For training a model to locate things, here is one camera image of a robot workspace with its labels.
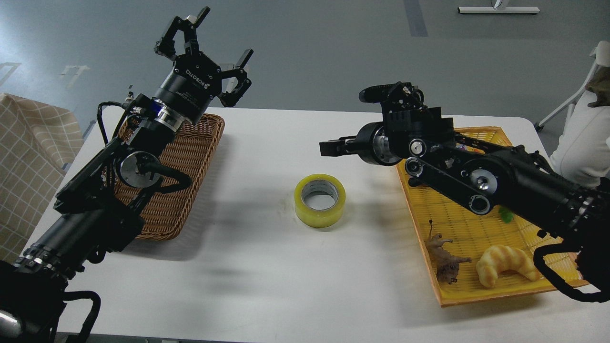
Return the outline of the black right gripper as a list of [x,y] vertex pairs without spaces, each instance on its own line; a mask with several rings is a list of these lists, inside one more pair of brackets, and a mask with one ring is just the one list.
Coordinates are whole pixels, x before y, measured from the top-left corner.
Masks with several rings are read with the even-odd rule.
[[357,154],[364,162],[373,165],[393,166],[398,163],[398,156],[390,150],[389,139],[384,132],[382,122],[366,124],[357,136],[350,135],[321,141],[319,150],[320,155],[324,157]]

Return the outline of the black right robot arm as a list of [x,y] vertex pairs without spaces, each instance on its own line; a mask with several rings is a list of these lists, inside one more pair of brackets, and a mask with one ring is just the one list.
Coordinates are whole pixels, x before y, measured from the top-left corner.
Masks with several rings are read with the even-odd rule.
[[409,82],[375,85],[359,93],[379,103],[383,120],[357,135],[320,143],[322,156],[357,154],[366,163],[405,161],[412,180],[477,215],[496,205],[561,243],[536,248],[533,263],[553,286],[580,302],[609,300],[609,191],[588,189],[555,173],[539,152],[500,146],[455,131],[440,107],[424,104]]

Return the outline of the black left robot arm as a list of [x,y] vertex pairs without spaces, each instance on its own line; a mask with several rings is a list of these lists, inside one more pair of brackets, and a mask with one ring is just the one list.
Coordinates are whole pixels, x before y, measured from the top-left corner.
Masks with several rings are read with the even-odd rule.
[[117,128],[127,124],[128,139],[107,136],[101,102],[98,124],[104,148],[56,195],[60,213],[52,226],[15,262],[1,263],[1,341],[52,343],[67,302],[92,302],[74,343],[84,343],[100,313],[94,291],[67,291],[84,263],[100,263],[107,252],[122,251],[143,230],[142,213],[157,194],[187,190],[193,180],[164,165],[162,154],[188,125],[195,126],[212,100],[233,107],[252,82],[245,66],[253,50],[244,51],[235,67],[222,68],[200,50],[197,28],[210,11],[174,17],[154,51],[173,63],[155,95],[139,95],[120,105]]

